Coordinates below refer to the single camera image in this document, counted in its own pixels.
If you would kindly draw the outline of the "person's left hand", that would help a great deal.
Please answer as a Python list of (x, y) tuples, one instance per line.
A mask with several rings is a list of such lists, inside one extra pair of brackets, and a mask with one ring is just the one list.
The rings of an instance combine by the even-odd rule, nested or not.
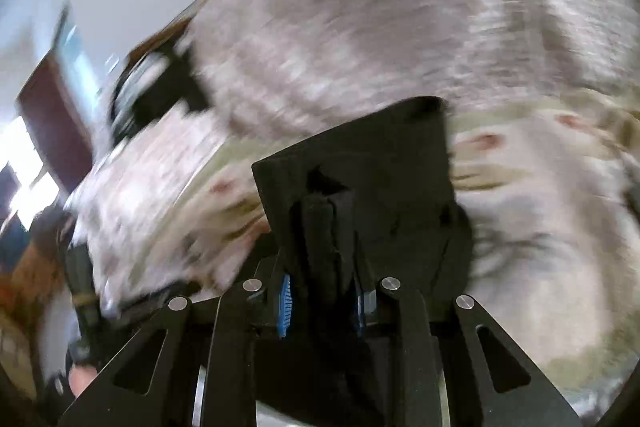
[(88, 386), (96, 379), (99, 372), (92, 365), (73, 364), (67, 374), (70, 391), (78, 398)]

